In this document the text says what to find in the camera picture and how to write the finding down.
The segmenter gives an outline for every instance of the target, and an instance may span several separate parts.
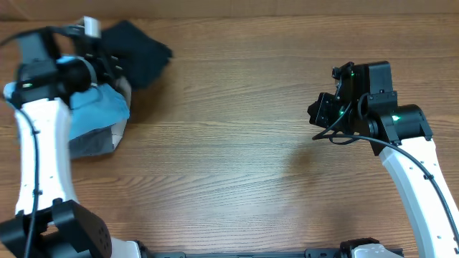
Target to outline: gray fabric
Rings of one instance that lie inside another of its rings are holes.
[[[69,142],[69,148],[71,159],[113,152],[111,126],[76,137]]]

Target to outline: light blue fabric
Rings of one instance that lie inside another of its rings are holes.
[[[63,57],[58,62],[68,62],[74,57]],[[16,87],[10,82],[4,88],[5,98],[10,98]],[[70,96],[72,126],[70,140],[84,135],[94,129],[106,128],[129,118],[129,108],[124,97],[110,85],[104,84],[97,89],[76,92]]]

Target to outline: wood grain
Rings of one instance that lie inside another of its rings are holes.
[[[391,62],[399,103],[425,111],[459,199],[458,15],[133,22],[175,58],[153,87],[133,96],[119,149],[72,163],[80,202],[113,236],[190,253],[337,247],[374,237],[416,257],[400,197],[369,144],[311,141],[320,128],[308,124],[307,107],[334,91],[332,66],[351,60]],[[2,24],[0,37],[45,24]],[[1,51],[1,84],[13,78],[15,50]],[[12,217],[19,190],[11,114],[0,105],[0,221]],[[0,256],[10,257],[4,249]]]
[[[27,20],[457,14],[456,0],[8,0]]]

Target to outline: wall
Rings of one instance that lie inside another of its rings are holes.
[[[458,12],[457,0],[0,0],[0,19],[15,20]]]

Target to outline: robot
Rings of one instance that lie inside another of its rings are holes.
[[[60,64],[53,34],[69,37],[77,58]],[[239,254],[153,253],[141,242],[113,238],[104,221],[78,203],[72,185],[68,135],[70,96],[123,76],[118,58],[100,43],[99,22],[23,32],[22,63],[8,102],[15,108],[22,157],[16,216],[0,224],[0,240],[15,257],[74,258],[395,258],[376,239],[339,248]],[[415,233],[420,257],[459,257],[458,208],[435,152],[432,130],[416,105],[398,106],[388,62],[334,67],[335,94],[321,93],[308,108],[310,123],[325,128],[313,140],[337,145],[370,142],[395,182]],[[348,140],[336,142],[337,138]],[[58,231],[46,236],[47,226]]]

